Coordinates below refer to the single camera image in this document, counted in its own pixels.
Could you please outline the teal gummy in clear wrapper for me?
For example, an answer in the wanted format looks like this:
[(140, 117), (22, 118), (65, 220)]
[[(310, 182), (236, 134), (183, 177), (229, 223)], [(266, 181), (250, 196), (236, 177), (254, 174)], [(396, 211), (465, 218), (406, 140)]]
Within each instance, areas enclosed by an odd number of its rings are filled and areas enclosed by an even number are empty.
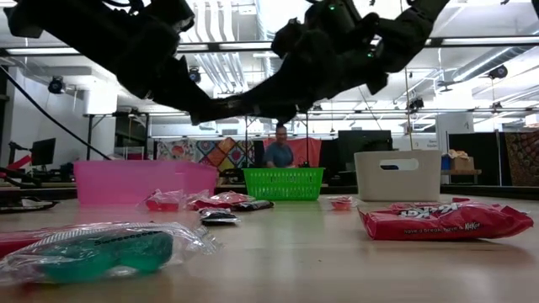
[(56, 231), (0, 258), (1, 284), (72, 284), (157, 272), (220, 248), (203, 227), (126, 222)]

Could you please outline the pink plastic bin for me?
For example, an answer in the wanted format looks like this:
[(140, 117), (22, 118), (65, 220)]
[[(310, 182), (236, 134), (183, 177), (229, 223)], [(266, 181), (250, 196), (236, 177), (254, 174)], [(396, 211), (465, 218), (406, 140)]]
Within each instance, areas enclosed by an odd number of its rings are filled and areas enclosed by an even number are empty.
[(83, 206), (130, 205), (155, 190), (213, 192), (218, 171), (196, 162), (112, 160), (82, 161), (74, 165), (77, 199)]

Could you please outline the red hanging cloth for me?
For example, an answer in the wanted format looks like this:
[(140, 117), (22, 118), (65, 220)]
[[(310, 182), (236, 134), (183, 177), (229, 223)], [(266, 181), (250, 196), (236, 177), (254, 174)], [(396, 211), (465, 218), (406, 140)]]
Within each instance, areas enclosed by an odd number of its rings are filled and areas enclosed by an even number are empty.
[[(264, 151), (267, 146), (273, 143), (274, 140), (264, 142)], [(293, 167), (299, 167), (305, 162), (309, 163), (310, 167), (317, 167), (319, 164), (320, 149), (322, 142), (316, 139), (299, 139), (288, 141), (288, 145), (292, 149), (294, 155)]]

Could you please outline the black partition panel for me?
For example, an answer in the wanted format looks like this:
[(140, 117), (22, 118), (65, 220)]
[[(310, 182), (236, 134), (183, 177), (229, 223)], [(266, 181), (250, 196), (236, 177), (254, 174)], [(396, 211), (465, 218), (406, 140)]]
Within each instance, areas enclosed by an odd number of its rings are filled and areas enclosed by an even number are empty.
[(448, 143), (451, 149), (463, 151), (473, 158), (474, 168), (481, 171), (477, 185), (500, 185), (499, 146), (495, 133), (450, 134)]

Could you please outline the red gummy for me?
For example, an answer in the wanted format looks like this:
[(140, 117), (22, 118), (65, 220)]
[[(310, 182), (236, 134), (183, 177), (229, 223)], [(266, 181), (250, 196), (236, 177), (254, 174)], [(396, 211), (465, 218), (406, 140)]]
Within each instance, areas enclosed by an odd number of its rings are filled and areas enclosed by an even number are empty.
[(136, 208), (152, 212), (178, 212), (186, 204), (186, 195), (182, 190), (161, 191), (154, 190)]
[(209, 196), (206, 191), (192, 194), (186, 199), (187, 210), (201, 210), (205, 208), (231, 209), (234, 205), (254, 201), (255, 198), (247, 194), (233, 191), (222, 192)]
[(331, 210), (350, 211), (358, 204), (358, 200), (352, 196), (330, 196), (328, 197)]

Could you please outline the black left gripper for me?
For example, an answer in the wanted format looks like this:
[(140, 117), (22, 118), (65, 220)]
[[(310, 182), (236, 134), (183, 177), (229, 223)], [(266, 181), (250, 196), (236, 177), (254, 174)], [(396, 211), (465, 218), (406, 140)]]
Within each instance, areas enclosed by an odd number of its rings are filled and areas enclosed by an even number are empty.
[[(195, 14), (188, 3), (138, 3), (129, 20), (127, 45), (116, 61), (115, 75), (130, 93), (145, 98), (176, 53), (179, 34), (195, 24)], [(209, 96), (189, 78), (171, 85), (168, 101), (175, 109), (196, 114), (211, 105)]]

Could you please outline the red KitKat candy bar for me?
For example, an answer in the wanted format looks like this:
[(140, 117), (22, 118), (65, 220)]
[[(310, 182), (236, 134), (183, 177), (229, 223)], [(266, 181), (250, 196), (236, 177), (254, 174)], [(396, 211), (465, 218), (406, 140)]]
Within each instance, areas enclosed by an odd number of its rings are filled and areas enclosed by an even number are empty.
[(11, 231), (0, 232), (0, 259), (6, 255), (38, 242), (43, 237), (50, 234), (50, 229), (39, 229), (33, 231)]
[(534, 226), (526, 213), (475, 201), (396, 203), (360, 211), (368, 236), (383, 241), (443, 241), (512, 237)]

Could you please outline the wooden side table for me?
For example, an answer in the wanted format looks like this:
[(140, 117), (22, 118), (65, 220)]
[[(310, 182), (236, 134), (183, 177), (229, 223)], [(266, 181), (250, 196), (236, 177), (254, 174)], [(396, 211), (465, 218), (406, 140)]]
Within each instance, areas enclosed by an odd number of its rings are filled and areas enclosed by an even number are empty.
[(453, 176), (472, 176), (471, 183), (465, 183), (465, 185), (477, 185), (478, 184), (478, 176), (482, 174), (481, 169), (473, 169), (473, 170), (441, 170), (440, 174), (442, 176), (446, 176), (446, 184), (453, 184), (452, 177)]

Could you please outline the person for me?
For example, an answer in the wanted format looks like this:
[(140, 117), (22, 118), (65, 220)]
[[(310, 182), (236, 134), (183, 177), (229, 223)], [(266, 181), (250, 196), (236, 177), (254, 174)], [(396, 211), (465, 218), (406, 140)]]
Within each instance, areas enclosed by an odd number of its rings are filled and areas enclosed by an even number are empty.
[(293, 167), (294, 155), (287, 141), (287, 129), (278, 124), (275, 129), (275, 141), (267, 146), (263, 164), (269, 168)]

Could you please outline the colourful patchwork quilt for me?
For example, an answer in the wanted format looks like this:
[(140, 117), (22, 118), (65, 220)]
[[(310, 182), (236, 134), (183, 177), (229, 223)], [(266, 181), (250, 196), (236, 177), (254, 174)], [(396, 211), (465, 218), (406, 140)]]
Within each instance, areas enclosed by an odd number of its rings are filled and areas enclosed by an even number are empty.
[(253, 141), (235, 141), (231, 137), (220, 141), (182, 139), (158, 141), (155, 154), (158, 160), (196, 162), (216, 167), (220, 172), (253, 166)]

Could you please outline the black computer monitor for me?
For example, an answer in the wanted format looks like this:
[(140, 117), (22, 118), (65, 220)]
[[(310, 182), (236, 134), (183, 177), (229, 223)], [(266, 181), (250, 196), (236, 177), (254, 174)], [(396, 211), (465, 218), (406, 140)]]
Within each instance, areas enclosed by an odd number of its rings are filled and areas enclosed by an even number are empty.
[(32, 165), (45, 166), (52, 164), (54, 161), (55, 148), (56, 138), (35, 141), (30, 149)]

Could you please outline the black metal rig frame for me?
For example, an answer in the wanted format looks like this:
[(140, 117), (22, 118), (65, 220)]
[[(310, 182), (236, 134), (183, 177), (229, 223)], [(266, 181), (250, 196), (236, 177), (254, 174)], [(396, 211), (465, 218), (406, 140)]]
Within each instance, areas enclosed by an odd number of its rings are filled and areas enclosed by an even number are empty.
[[(251, 41), (224, 41), (224, 42), (192, 42), (182, 43), (177, 50), (178, 55), (183, 54), (232, 54), (235, 52), (256, 52), (271, 53), (270, 41), (251, 40)], [(539, 46), (539, 35), (516, 35), (516, 36), (478, 36), (478, 37), (435, 37), (427, 39), (425, 49), (444, 49), (444, 48), (475, 48), (475, 47), (536, 47)], [(47, 56), (82, 56), (77, 50), (69, 46), (31, 46), (31, 47), (0, 47), (0, 57), (47, 57)], [(424, 109), (424, 113), (497, 113), (503, 112), (524, 112), (531, 113), (539, 111), (537, 106), (528, 106), (521, 109)], [(377, 114), (404, 114), (406, 110), (377, 109), (374, 110), (319, 110), (313, 111), (317, 114), (368, 114), (373, 118), (371, 112)], [(185, 112), (178, 110), (169, 111), (141, 111), (141, 114), (150, 117), (186, 117)], [(443, 194), (465, 194), (471, 196), (486, 196), (509, 199), (539, 199), (539, 189), (532, 187), (513, 187), (513, 186), (482, 186), (482, 185), (441, 185)]]

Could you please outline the cardboard box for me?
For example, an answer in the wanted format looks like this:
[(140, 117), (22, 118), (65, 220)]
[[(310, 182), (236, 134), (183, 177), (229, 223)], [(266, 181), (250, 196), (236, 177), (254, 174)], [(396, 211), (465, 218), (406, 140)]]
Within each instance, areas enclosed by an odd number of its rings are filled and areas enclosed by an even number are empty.
[(447, 156), (450, 158), (450, 170), (472, 171), (475, 169), (473, 157), (465, 151), (450, 149)]

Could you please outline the brown patterned wall hanging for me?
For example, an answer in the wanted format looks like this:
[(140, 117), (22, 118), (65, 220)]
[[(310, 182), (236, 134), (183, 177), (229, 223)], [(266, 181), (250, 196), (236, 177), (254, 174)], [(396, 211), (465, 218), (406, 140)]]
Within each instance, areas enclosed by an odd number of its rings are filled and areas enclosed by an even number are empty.
[(513, 186), (539, 187), (539, 130), (505, 132)]

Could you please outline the brown Hershey's candy bar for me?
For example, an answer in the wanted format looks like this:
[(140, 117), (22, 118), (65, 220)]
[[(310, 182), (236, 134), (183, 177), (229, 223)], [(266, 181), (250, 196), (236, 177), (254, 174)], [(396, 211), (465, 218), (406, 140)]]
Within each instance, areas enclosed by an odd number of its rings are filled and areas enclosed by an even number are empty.
[(256, 211), (256, 210), (265, 210), (275, 207), (275, 203), (268, 200), (253, 200), (246, 201), (242, 203), (234, 204), (231, 207), (232, 211)]
[(235, 225), (241, 221), (229, 209), (204, 208), (199, 210), (200, 222), (205, 226)]

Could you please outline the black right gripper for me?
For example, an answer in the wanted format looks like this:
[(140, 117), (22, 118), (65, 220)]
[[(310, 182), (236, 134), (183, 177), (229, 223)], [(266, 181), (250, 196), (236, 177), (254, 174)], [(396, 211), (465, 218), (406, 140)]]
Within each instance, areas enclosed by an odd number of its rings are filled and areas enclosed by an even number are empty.
[(302, 21), (289, 19), (275, 32), (271, 50), (282, 63), (271, 76), (271, 88), (211, 98), (210, 106), (189, 113), (191, 122), (247, 115), (286, 123), (312, 103), (348, 89), (366, 85), (380, 91), (388, 73), (371, 45), (379, 21), (375, 13), (362, 18), (350, 0), (313, 3)]

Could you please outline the green plastic mesh basket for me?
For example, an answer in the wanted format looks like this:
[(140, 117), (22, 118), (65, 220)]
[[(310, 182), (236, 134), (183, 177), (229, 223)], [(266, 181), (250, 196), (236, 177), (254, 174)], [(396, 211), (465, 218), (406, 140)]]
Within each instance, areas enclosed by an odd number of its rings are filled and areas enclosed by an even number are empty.
[(248, 195), (262, 200), (317, 200), (320, 195), (324, 169), (244, 168)]

